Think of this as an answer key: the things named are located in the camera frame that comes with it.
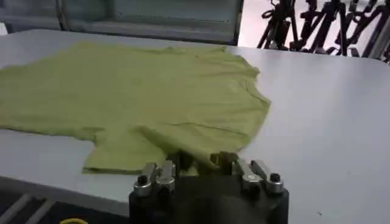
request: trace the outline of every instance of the screw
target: screw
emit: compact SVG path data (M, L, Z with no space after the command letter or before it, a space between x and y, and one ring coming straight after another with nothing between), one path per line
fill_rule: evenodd
M269 176L269 180L271 180L272 182L280 182L280 175L277 173L272 173Z
M137 178L137 183L140 185L140 186L144 186L146 183L147 183L147 176L145 175L141 175Z

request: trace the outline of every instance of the cloth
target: cloth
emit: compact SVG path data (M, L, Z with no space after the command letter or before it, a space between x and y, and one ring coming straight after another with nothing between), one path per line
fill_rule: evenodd
M0 128L90 140L85 169L140 170L183 150L210 164L257 133L270 102L258 69L216 49L80 42L0 71Z

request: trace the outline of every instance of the floor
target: floor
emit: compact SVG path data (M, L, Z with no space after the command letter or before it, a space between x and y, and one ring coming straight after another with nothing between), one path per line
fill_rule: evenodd
M322 5L327 0L318 0L318 10L321 10ZM344 2L347 4L347 7L349 6L349 0L344 0ZM360 0L360 4L358 6L358 9L361 10L364 8L364 6L367 4L368 0ZM241 20L241 28L240 28L240 35L238 40L239 46L245 46L245 47L256 47L263 31L265 30L268 20L263 19L261 17L261 14L265 12L266 10L272 9L273 6L271 5L270 0L244 0L244 8L243 8L243 17ZM298 27L298 33L300 33L300 30L303 26L303 20L299 18L299 15L302 12L305 12L308 8L308 4L304 0L298 0L296 2L296 18L297 18L297 27ZM371 32L373 31L375 27L375 23L378 19L374 20L374 23L372 23L361 35L358 44L356 45L356 48L359 50L360 53L364 50L364 47L370 38ZM348 36L350 36L353 32L355 25L351 25ZM330 46L337 46L334 44L334 40L338 34L339 31L339 18L333 23L327 40L325 42L325 48L328 48ZM7 32L5 30L5 27L3 24L0 23L0 35L5 35ZM288 34L288 38L286 40L286 43L289 43L293 40L292 38L292 32L290 30ZM312 42L315 35L312 35L312 37L309 39L309 43Z

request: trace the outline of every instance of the tripod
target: tripod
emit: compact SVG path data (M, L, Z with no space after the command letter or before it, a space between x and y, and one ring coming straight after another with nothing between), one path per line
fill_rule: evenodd
M372 11L373 7L377 3L377 0L370 0L369 3L367 4L367 6L365 6L364 10L361 12L356 11L356 5L358 4L358 2L359 2L359 0L353 0L349 5L349 13L346 16L346 29L347 30L348 30L350 24L352 23L352 21L354 21L357 24L361 24L363 21L367 21L368 17L366 16L366 14L370 13ZM361 35L361 31L360 32L355 31L354 35L355 35L354 37L348 38L347 47L350 46L351 44L357 43L357 41ZM335 43L338 45L341 45L341 33L340 32L338 33L338 36L337 36L337 39L335 40ZM336 48L332 47L330 49L330 51L333 52L335 49ZM350 50L351 50L353 57L360 57L359 52L355 47L351 47ZM340 55L340 54L341 54L341 51L338 51L336 53L336 55Z
M285 41L290 25L292 25L294 41L297 41L298 31L294 5L295 0L281 0L278 4L274 5L275 9L268 10L262 14L264 19L270 18L270 20L257 48L288 50L285 46Z
M309 39L310 35L313 33L313 30L316 28L317 25L312 27L313 20L316 16L318 16L317 10L317 0L306 0L306 2L309 4L309 9L307 12L303 12L300 14L300 17L302 19L305 19L305 22L302 27L302 31L300 33L301 39L297 41L290 42L290 48L296 49L297 51L301 50L301 48L304 47L304 45L307 44L307 40Z
M336 15L340 15L340 34L341 34L341 54L347 55L347 29L346 29L346 5L340 0L331 0L325 2L321 12L318 13L316 20L314 21L311 31L320 23L323 18L323 22L318 30L318 33L313 41L311 47L304 52L317 53L317 54L329 54L329 51L324 50L324 43L328 35L332 22L336 19Z

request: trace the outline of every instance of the tripod leg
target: tripod leg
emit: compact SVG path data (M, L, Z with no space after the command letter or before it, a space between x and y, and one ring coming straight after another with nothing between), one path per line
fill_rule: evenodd
M264 45L264 42L266 41L268 37L268 33L271 29L271 21L268 22L267 28L264 30L263 36L261 36L261 39L257 45L257 48L262 48Z
M339 4L340 15L340 35L341 35L341 54L347 56L347 24L346 24L346 4Z
M367 58L370 56L372 48L379 37L379 33L383 30L383 27L385 26L388 18L389 18L389 14L387 14L387 15L382 14L382 16L380 17L380 19L378 21L377 26L375 27L374 31L372 32L370 40L368 41L366 48L363 51L363 54L361 55L362 57Z
M291 13L291 25L292 25L292 34L294 37L294 42L296 43L298 41L298 30L297 30L297 21L295 19L295 10Z

